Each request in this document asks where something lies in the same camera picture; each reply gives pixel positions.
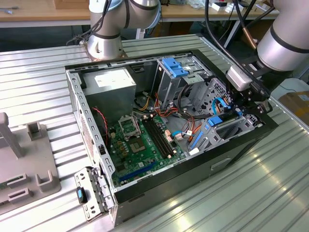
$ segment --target gray holder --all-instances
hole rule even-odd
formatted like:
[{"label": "gray holder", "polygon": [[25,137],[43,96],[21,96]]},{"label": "gray holder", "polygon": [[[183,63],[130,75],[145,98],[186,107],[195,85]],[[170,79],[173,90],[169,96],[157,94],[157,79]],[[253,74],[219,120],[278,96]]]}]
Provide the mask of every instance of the gray holder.
[{"label": "gray holder", "polygon": [[0,113],[0,215],[61,189],[45,125],[11,132]]}]

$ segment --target blue drive bracket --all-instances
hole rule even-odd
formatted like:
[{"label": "blue drive bracket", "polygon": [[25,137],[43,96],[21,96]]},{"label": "blue drive bracket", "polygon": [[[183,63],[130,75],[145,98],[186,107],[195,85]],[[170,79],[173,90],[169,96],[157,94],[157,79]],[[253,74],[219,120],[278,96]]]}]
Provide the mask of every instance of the blue drive bracket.
[{"label": "blue drive bracket", "polygon": [[197,142],[199,141],[199,139],[202,137],[203,134],[204,133],[202,131],[199,132],[199,134],[198,134],[197,138],[195,139],[194,143],[191,145],[191,149],[193,149],[196,146]]},{"label": "blue drive bracket", "polygon": [[187,76],[189,74],[174,58],[165,58],[162,59],[162,62],[174,77]]},{"label": "blue drive bracket", "polygon": [[215,116],[215,117],[208,119],[207,122],[209,123],[209,125],[213,127],[214,125],[220,124],[223,121],[218,116]]}]

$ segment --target wooden workbench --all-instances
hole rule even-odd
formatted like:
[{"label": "wooden workbench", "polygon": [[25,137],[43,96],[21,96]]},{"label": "wooden workbench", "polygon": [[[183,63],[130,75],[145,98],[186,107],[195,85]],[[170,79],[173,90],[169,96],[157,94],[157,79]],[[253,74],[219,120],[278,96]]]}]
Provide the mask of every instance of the wooden workbench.
[{"label": "wooden workbench", "polygon": [[[0,27],[12,25],[13,22],[20,22],[15,27],[23,27],[26,22],[41,22],[41,26],[52,26],[51,23],[43,23],[43,21],[55,21],[57,26],[59,21],[64,21],[62,25],[81,25],[89,24],[90,12],[88,9],[74,9],[74,10],[57,10],[54,6],[53,0],[1,0],[0,7],[18,6],[20,9],[13,10],[13,14],[0,12]],[[259,9],[254,9],[250,12],[248,18],[254,18],[262,14]],[[165,22],[177,21],[201,21],[204,18],[204,9],[194,9],[190,5],[169,5],[162,6],[162,16]],[[209,10],[209,17],[211,20],[227,20],[230,13],[225,11],[218,12],[212,8]],[[237,14],[233,13],[231,20],[236,20]]]}]

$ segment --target aluminum extrusion table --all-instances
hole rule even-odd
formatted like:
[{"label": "aluminum extrusion table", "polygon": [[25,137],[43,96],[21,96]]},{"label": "aluminum extrusion table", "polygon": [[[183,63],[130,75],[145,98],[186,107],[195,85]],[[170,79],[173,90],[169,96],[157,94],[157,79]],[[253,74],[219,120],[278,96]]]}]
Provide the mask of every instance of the aluminum extrusion table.
[{"label": "aluminum extrusion table", "polygon": [[[225,72],[231,62],[195,35],[124,41],[128,56],[200,49]],[[0,216],[0,231],[108,231],[109,216],[87,223],[73,174],[90,165],[72,113],[64,65],[89,62],[81,46],[0,53],[0,111],[16,130],[47,125],[60,192]],[[308,231],[308,127],[275,100],[280,126],[235,165],[120,225],[115,231]]]}]

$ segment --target black cable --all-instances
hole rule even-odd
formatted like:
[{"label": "black cable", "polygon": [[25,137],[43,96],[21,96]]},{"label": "black cable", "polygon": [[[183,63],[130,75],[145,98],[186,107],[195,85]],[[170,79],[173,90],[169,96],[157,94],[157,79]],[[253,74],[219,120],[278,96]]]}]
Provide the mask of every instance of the black cable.
[{"label": "black cable", "polygon": [[209,14],[208,14],[208,9],[209,9],[209,0],[205,0],[205,26],[206,29],[209,33],[209,35],[211,36],[211,38],[213,39],[213,41],[217,44],[217,46],[225,53],[225,55],[232,60],[247,76],[249,76],[252,80],[254,80],[255,78],[252,76],[252,74],[243,68],[243,66],[232,56],[232,54],[230,54],[221,44],[220,42],[216,39],[216,37],[214,37],[210,27],[209,27]]},{"label": "black cable", "polygon": [[135,103],[139,108],[143,108],[143,106],[137,102],[137,99],[134,99],[134,103]]},{"label": "black cable", "polygon": [[153,33],[153,31],[155,30],[155,27],[152,28],[153,30],[148,34],[148,35],[151,35]]},{"label": "black cable", "polygon": [[161,14],[161,20],[162,20],[162,22],[163,22],[162,8],[161,8],[161,10],[160,10],[160,14]]},{"label": "black cable", "polygon": [[183,132],[187,132],[187,130],[189,130],[190,129],[190,122],[187,122],[188,123],[188,125],[186,126],[186,128],[183,130]]},{"label": "black cable", "polygon": [[[253,6],[254,6],[255,3],[256,3],[256,0],[252,0],[252,1],[250,2],[250,5],[247,7],[247,10],[246,10],[245,14],[244,14],[243,17],[242,17],[243,21],[246,21],[247,16],[249,15],[249,13],[250,13],[250,11],[252,10],[252,8],[253,8]],[[237,26],[237,28],[236,28],[236,30],[235,30],[235,33],[234,33],[234,35],[233,35],[232,38],[231,38],[231,41],[234,39],[234,37],[235,37],[235,35],[236,35],[236,32],[239,30],[239,28],[240,28],[240,24]]]},{"label": "black cable", "polygon": [[237,12],[237,15],[238,15],[240,24],[241,24],[242,28],[245,28],[246,25],[245,25],[245,22],[244,22],[244,20],[243,20],[243,18],[242,18],[240,9],[239,9],[238,0],[233,0],[233,3],[234,3],[234,6],[236,7],[236,12]]},{"label": "black cable", "polygon": [[272,12],[275,9],[274,6],[270,7],[267,11],[265,11],[263,14],[258,16],[255,20],[252,20],[248,25],[247,28],[252,27],[257,21],[264,18],[266,15],[268,15],[270,12]]},{"label": "black cable", "polygon": [[250,13],[251,9],[253,8],[254,4],[256,3],[256,0],[252,0],[250,2],[250,5],[247,7],[247,10],[245,12],[245,14],[243,15],[242,19],[243,21],[245,21],[247,19],[248,14]]},{"label": "black cable", "polygon": [[[230,13],[230,16],[229,16],[229,18],[228,18],[228,20],[227,20],[227,23],[229,23],[229,21],[230,21],[230,19],[231,19],[231,16],[232,16],[232,14],[233,14],[234,8],[235,8],[235,4],[234,4],[233,9],[232,9],[232,11],[231,11],[231,13]],[[230,23],[230,25],[228,26],[228,28],[226,29],[226,31],[223,33],[223,35],[220,37],[219,41],[226,35],[226,33],[229,31],[231,25],[232,25],[232,22]]]},{"label": "black cable", "polygon": [[289,89],[289,88],[285,88],[283,87],[282,85],[280,85],[282,88],[284,88],[285,90],[288,90],[288,91],[294,91],[295,93],[297,93],[294,89]]},{"label": "black cable", "polygon": [[[178,113],[186,120],[190,120],[192,119],[191,115],[189,113],[185,113],[182,110],[182,106],[181,106],[181,98],[184,95],[184,93],[190,88],[190,86],[188,84],[186,84],[183,89],[179,92],[178,97],[177,97],[177,108],[178,108]],[[193,116],[193,119],[202,119],[202,118],[208,118],[210,117],[210,114],[205,114],[205,115],[195,115]]]},{"label": "black cable", "polygon": [[73,26],[71,26],[71,37],[74,36],[74,32],[73,32]]},{"label": "black cable", "polygon": [[111,2],[112,0],[105,1],[101,18],[88,31],[80,35],[74,36],[72,39],[67,41],[66,45],[76,40],[86,40],[87,41],[91,35],[93,35],[94,33],[97,33],[103,26],[103,20],[104,20],[105,15],[108,12],[108,9],[110,8]]},{"label": "black cable", "polygon": [[235,57],[232,56],[231,53],[229,53],[221,44],[220,42],[216,39],[216,37],[213,35],[211,29],[210,29],[210,22],[209,22],[209,13],[208,13],[208,9],[209,9],[209,0],[205,0],[205,25],[207,28],[207,31],[209,33],[209,35],[211,36],[211,38],[213,39],[213,41],[217,44],[217,46],[225,53],[225,55],[232,60],[232,62],[235,63],[235,65],[237,65],[240,70],[242,70],[251,80],[252,82],[250,83],[250,86],[253,87],[253,89],[257,92],[260,93],[263,97],[268,98],[270,96],[270,93],[267,89],[265,89],[263,87],[263,84],[261,84],[247,69],[243,68],[243,66],[235,59]]},{"label": "black cable", "polygon": [[189,143],[189,141],[187,141],[185,144],[187,145],[188,151],[190,151],[190,148],[189,148],[190,143]]}]

